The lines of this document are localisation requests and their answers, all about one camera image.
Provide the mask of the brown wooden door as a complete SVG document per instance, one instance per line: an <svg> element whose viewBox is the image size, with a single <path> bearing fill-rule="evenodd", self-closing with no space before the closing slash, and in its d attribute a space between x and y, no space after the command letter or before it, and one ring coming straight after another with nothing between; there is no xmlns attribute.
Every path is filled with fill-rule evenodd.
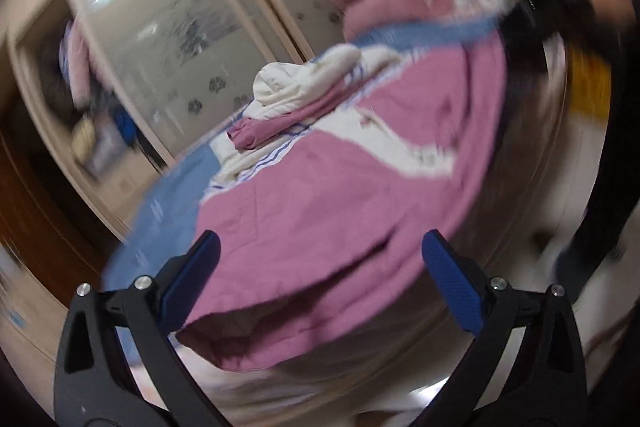
<svg viewBox="0 0 640 427"><path fill-rule="evenodd" d="M70 185L32 124L1 123L1 240L63 305L101 286L120 245Z"/></svg>

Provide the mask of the blue striped bed sheet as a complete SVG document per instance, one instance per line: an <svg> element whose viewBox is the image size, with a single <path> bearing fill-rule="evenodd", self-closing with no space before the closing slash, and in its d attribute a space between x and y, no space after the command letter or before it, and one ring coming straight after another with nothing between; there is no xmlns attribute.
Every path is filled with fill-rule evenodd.
<svg viewBox="0 0 640 427"><path fill-rule="evenodd" d="M438 41L427 24L401 25L368 44L332 46L304 65L265 66L254 81L254 100L242 116L183 158L146 196L134 231L104 273L104 286L116 289L138 275L154 275L169 258L184 254L203 233L196 220L211 188L234 183L285 142L355 101L369 83L428 50L465 46L493 33L499 35L491 28L461 37L448 28Z"/></svg>

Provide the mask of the blue garment in wardrobe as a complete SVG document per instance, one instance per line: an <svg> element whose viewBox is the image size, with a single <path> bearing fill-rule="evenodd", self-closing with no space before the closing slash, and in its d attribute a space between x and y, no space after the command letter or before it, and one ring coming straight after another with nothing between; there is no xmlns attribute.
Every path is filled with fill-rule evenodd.
<svg viewBox="0 0 640 427"><path fill-rule="evenodd" d="M112 119L122 141L124 141L127 146L133 147L137 141L138 128L134 120L126 112L126 109L122 106L115 107L112 110Z"/></svg>

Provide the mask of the wardrobe with frosted sliding doors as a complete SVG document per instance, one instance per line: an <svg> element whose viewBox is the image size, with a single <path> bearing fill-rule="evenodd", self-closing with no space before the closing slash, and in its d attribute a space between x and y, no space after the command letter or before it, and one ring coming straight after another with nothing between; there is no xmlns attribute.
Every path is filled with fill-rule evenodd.
<svg viewBox="0 0 640 427"><path fill-rule="evenodd" d="M47 106L43 43L75 24L149 143L86 167ZM1 49L43 143L77 194L125 237L145 190L239 110L262 66L303 63L342 38L329 0L2 0Z"/></svg>

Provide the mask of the beige crumpled cloth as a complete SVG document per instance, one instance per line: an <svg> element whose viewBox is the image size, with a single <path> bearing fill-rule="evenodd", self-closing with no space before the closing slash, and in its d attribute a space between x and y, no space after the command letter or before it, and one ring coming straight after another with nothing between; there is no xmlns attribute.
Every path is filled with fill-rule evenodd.
<svg viewBox="0 0 640 427"><path fill-rule="evenodd" d="M70 148L79 164L86 162L96 146L96 127L90 117L84 117L74 127L70 136Z"/></svg>

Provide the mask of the pink and cream hooded jacket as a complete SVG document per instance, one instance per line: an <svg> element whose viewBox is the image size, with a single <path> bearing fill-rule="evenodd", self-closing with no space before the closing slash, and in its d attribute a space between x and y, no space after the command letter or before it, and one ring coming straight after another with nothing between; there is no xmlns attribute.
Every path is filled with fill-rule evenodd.
<svg viewBox="0 0 640 427"><path fill-rule="evenodd" d="M498 34L409 58L350 104L209 190L221 241L179 343L232 372L337 340L420 277L423 235L452 234L494 155L506 91Z"/></svg>

